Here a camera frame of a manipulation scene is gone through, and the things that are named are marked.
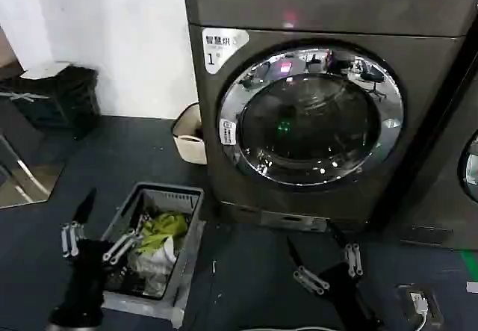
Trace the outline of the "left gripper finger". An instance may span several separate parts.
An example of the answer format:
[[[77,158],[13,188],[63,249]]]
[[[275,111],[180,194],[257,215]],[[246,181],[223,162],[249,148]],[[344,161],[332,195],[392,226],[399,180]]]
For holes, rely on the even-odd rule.
[[[79,243],[86,239],[84,225],[87,223],[93,210],[96,194],[97,189],[92,188],[78,205],[72,221],[65,223],[61,227],[60,239],[64,259],[74,258],[79,254]]]
[[[145,238],[143,228],[150,221],[146,213],[133,216],[125,226],[113,245],[103,254],[102,261],[116,265],[120,259],[131,249],[136,247]]]

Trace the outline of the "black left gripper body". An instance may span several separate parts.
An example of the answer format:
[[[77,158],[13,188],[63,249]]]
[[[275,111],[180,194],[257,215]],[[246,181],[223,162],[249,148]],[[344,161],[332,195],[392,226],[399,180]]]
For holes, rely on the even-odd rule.
[[[100,327],[106,281],[102,257],[108,248],[107,241],[78,242],[78,255],[72,258],[72,274],[63,301],[52,310],[49,327]]]

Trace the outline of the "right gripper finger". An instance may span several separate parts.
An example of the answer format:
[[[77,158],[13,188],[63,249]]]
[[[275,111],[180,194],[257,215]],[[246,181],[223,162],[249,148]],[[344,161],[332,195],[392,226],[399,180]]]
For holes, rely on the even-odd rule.
[[[308,292],[312,294],[325,294],[329,291],[329,283],[324,279],[321,279],[318,275],[311,272],[302,263],[302,259],[296,249],[292,240],[286,238],[288,245],[288,253],[292,262],[295,265],[295,271],[293,272],[293,278]]]
[[[344,252],[349,276],[351,278],[363,277],[364,269],[361,262],[361,248],[359,243],[349,241],[345,237],[345,234],[331,220],[327,220],[326,224],[332,237]]]

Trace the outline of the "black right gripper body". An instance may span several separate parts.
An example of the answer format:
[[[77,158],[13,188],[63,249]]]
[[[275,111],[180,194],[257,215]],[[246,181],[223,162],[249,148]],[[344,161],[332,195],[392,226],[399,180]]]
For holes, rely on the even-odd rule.
[[[326,269],[319,277],[329,283],[329,288],[320,297],[334,306],[344,329],[381,329],[383,321],[367,304],[358,287],[361,277],[352,278],[344,262]]]

